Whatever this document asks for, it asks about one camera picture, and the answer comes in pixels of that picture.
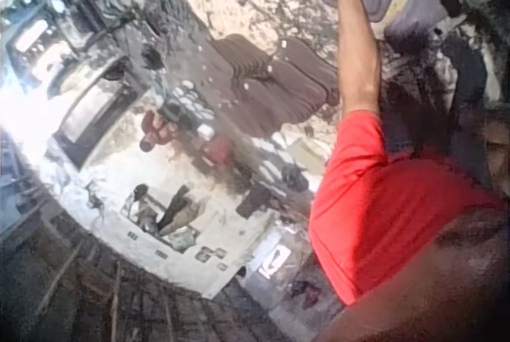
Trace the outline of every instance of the wooden beam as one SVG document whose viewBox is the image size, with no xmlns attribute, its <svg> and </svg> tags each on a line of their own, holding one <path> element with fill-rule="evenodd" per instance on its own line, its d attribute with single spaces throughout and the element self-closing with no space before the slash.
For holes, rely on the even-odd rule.
<svg viewBox="0 0 510 342">
<path fill-rule="evenodd" d="M 34 194 L 42 195 L 45 191 L 42 189 L 42 185 L 36 185 L 35 187 L 31 187 L 28 189 L 25 189 L 24 191 L 19 192 L 21 196 L 25 197 L 33 197 Z"/>
<path fill-rule="evenodd" d="M 48 231 L 51 237 L 58 239 L 62 245 L 64 245 L 67 248 L 73 247 L 71 242 L 62 235 L 60 231 L 47 219 L 47 217 L 42 216 L 41 217 L 41 223 L 44 226 L 44 228 Z"/>
<path fill-rule="evenodd" d="M 118 316 L 119 316 L 119 291 L 120 291 L 120 276 L 122 275 L 122 268 L 120 262 L 117 262 L 117 274 L 115 278 L 115 284 L 113 285 L 113 301 L 112 310 L 110 315 L 112 317 L 112 342 L 116 342 L 117 339 L 117 328 L 118 328 Z"/>
<path fill-rule="evenodd" d="M 20 177 L 19 179 L 12 179 L 12 180 L 8 181 L 7 183 L 0 184 L 0 189 L 6 189 L 8 187 L 12 187 L 15 184 L 25 183 L 26 180 L 29 179 L 29 177 L 30 176 L 25 175 L 25 176 Z"/>
<path fill-rule="evenodd" d="M 142 337 L 142 342 L 148 341 L 148 333 L 147 333 L 147 326 L 145 325 L 145 316 L 143 311 L 143 287 L 144 282 L 143 279 L 140 278 L 139 280 L 139 306 L 138 306 L 138 317 L 139 317 L 139 330 Z"/>
<path fill-rule="evenodd" d="M 162 288 L 162 292 L 163 298 L 165 299 L 165 314 L 167 315 L 168 342 L 175 342 L 174 325 L 172 324 L 172 317 L 170 315 L 170 304 L 168 303 L 168 294 L 164 288 Z"/>
<path fill-rule="evenodd" d="M 20 219 L 12 225 L 9 229 L 7 229 L 6 232 L 4 232 L 0 236 L 0 244 L 3 244 L 8 238 L 10 238 L 14 233 L 16 233 L 17 230 L 23 227 L 23 225 L 28 222 L 34 214 L 39 214 L 39 210 L 42 208 L 43 205 L 45 205 L 48 202 L 47 199 L 43 199 L 40 202 L 38 202 L 35 206 L 33 206 L 32 209 L 30 209 L 28 212 L 22 214 Z"/>
<path fill-rule="evenodd" d="M 49 286 L 49 289 L 46 291 L 45 296 L 42 298 L 41 303 L 37 307 L 36 316 L 40 316 L 45 310 L 48 308 L 49 302 L 53 298 L 53 295 L 57 291 L 58 283 L 64 276 L 65 272 L 69 269 L 73 261 L 78 256 L 81 247 L 83 246 L 84 240 L 82 239 L 77 247 L 73 250 L 73 252 L 69 255 L 68 259 L 64 262 L 64 265 L 61 267 L 61 269 L 58 271 L 57 275 L 53 279 L 51 285 Z"/>
<path fill-rule="evenodd" d="M 90 253 L 87 256 L 87 262 L 90 262 L 91 264 L 93 264 L 92 261 L 94 260 L 94 258 L 96 257 L 98 252 L 100 252 L 99 243 L 94 242 L 94 245 L 92 245 L 92 248 L 90 249 Z"/>
<path fill-rule="evenodd" d="M 138 336 L 139 329 L 133 328 L 133 333 L 131 334 L 131 338 L 129 339 L 129 342 L 135 342 L 136 337 Z"/>
</svg>

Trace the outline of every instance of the man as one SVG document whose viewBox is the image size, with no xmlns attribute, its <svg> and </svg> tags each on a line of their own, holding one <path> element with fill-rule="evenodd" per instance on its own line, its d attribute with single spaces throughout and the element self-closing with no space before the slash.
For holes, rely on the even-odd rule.
<svg viewBox="0 0 510 342">
<path fill-rule="evenodd" d="M 338 3 L 343 119 L 309 234 L 353 310 L 321 340 L 444 340 L 508 284 L 508 207 L 435 152 L 389 160 L 373 33 L 361 0 Z M 410 331 L 373 338 L 399 324 Z"/>
<path fill-rule="evenodd" d="M 175 138 L 176 127 L 167 123 L 157 112 L 147 111 L 142 119 L 145 136 L 140 141 L 140 149 L 150 152 L 156 144 L 165 145 Z"/>
<path fill-rule="evenodd" d="M 215 165 L 224 166 L 232 159 L 232 140 L 220 133 L 204 145 L 203 151 Z"/>
<path fill-rule="evenodd" d="M 172 197 L 167 210 L 163 214 L 163 217 L 158 222 L 158 231 L 161 231 L 165 226 L 174 221 L 175 215 L 183 210 L 186 206 L 190 205 L 191 200 L 186 196 L 190 193 L 190 188 L 183 184 Z"/>
</svg>

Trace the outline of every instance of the red t-shirt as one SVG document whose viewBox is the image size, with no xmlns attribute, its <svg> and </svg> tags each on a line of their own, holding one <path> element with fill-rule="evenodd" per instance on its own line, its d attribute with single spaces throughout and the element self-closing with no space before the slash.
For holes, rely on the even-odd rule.
<svg viewBox="0 0 510 342">
<path fill-rule="evenodd" d="M 158 144 L 165 145 L 175 138 L 175 126 L 167 123 L 160 114 L 154 111 L 147 111 L 142 119 L 142 131 L 149 132 L 158 136 Z"/>
<path fill-rule="evenodd" d="M 204 147 L 204 152 L 216 164 L 225 164 L 232 151 L 232 141 L 226 135 L 218 135 Z"/>
<path fill-rule="evenodd" d="M 347 305 L 396 274 L 469 208 L 505 209 L 447 159 L 389 160 L 378 116 L 348 114 L 312 204 L 309 234 Z"/>
</svg>

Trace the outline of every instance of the dark hair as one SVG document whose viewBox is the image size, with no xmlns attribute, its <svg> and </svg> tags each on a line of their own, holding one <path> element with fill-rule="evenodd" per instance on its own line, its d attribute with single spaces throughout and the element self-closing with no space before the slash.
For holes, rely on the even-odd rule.
<svg viewBox="0 0 510 342">
<path fill-rule="evenodd" d="M 140 141 L 140 149 L 144 152 L 150 152 L 154 148 L 154 144 L 149 143 L 148 141 L 142 139 Z"/>
<path fill-rule="evenodd" d="M 147 194 L 149 191 L 149 187 L 147 184 L 139 184 L 136 186 L 135 190 L 133 191 L 135 193 L 135 201 L 140 200 L 144 195 Z"/>
</svg>

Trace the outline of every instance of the raised arm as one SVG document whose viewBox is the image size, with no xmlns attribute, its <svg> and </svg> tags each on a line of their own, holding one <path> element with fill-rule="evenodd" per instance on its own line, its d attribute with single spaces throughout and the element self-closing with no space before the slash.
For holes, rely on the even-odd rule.
<svg viewBox="0 0 510 342">
<path fill-rule="evenodd" d="M 379 113 L 380 62 L 374 34 L 361 0 L 339 3 L 339 90 L 343 115 Z"/>
</svg>

